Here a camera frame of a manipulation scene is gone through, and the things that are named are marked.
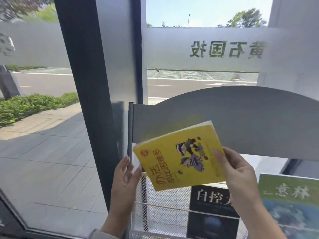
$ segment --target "asphalt road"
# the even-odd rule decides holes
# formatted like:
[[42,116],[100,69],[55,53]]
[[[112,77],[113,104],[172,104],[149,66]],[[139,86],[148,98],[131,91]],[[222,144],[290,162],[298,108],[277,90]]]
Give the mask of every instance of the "asphalt road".
[[[65,92],[76,92],[72,75],[25,74],[15,73],[19,86],[26,95],[33,93],[60,96]],[[186,92],[227,85],[252,85],[254,82],[200,81],[147,79],[148,97],[171,98]]]

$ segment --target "bush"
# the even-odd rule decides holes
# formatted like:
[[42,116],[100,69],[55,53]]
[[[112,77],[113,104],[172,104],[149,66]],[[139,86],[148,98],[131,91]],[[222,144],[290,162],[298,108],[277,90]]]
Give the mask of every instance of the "bush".
[[15,96],[0,100],[0,128],[41,111],[64,108],[79,102],[75,92],[64,93],[61,97],[33,94]]
[[19,66],[19,65],[6,65],[7,70],[10,71],[20,71],[26,69],[40,69],[40,68],[47,68],[45,66]]

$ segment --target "red circular logo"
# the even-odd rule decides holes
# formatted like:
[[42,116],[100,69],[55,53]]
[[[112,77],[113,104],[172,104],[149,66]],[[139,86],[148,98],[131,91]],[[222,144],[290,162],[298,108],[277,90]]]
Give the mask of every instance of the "red circular logo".
[[145,149],[142,150],[142,151],[141,151],[141,155],[144,156],[144,157],[146,157],[146,156],[148,155],[148,151],[145,150]]

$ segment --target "book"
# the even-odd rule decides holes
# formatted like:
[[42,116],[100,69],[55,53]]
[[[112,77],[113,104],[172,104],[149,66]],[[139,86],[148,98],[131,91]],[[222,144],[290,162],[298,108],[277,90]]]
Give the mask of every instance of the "book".
[[211,121],[134,146],[155,191],[225,181],[213,150],[224,153]]
[[205,214],[189,212],[186,237],[195,239],[236,239],[240,217],[231,205],[227,185],[193,186],[189,210]]
[[319,238],[319,179],[261,174],[258,188],[288,239]]

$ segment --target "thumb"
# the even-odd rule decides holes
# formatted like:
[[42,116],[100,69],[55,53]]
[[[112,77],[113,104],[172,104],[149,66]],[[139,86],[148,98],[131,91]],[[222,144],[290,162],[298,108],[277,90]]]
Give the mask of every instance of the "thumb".
[[224,173],[227,176],[230,172],[233,171],[233,167],[228,162],[226,156],[222,154],[219,150],[214,149],[214,155],[217,161],[221,164],[223,167]]
[[137,187],[139,180],[141,179],[142,176],[142,166],[138,166],[137,169],[134,171],[134,173],[132,174],[129,184],[130,186],[133,186],[134,188]]

